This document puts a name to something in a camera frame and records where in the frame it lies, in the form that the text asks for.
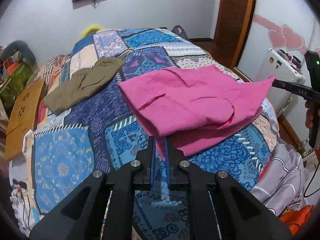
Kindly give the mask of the right hand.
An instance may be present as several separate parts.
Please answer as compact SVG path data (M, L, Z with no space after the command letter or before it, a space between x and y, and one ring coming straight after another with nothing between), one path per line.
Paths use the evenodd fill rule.
M313 127L313 109L314 109L314 103L311 101L307 101L305 103L305 107L307 109L306 111L306 120L305 120L305 126L307 129L312 129Z

